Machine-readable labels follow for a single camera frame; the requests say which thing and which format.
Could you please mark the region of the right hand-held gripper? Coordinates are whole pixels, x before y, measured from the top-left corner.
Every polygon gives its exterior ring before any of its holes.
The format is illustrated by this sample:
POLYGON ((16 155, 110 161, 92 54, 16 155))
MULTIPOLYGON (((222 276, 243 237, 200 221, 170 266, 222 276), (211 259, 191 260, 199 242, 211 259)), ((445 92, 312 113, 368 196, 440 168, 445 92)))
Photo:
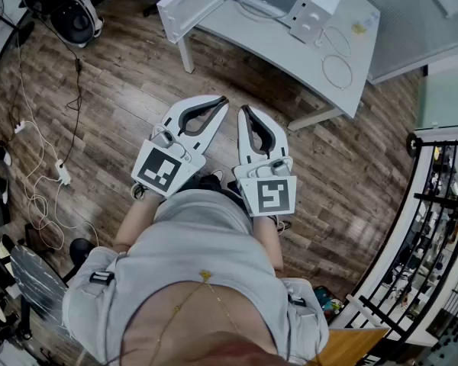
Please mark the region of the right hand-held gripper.
POLYGON ((248 104, 238 112, 237 129, 240 165, 233 172, 249 215, 293 214, 297 177, 291 175, 293 159, 287 156, 285 131, 268 114, 248 104))

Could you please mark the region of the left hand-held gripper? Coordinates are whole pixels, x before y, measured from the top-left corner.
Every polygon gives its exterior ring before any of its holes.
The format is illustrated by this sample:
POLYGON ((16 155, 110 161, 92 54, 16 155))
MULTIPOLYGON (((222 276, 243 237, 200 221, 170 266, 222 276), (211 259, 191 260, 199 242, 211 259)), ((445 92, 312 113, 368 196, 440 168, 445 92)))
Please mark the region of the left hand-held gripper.
POLYGON ((144 140, 131 177, 144 187, 170 197, 206 163, 203 153, 209 147, 229 110, 223 95, 198 95, 176 102, 144 140), (196 130, 189 121, 210 111, 196 130))

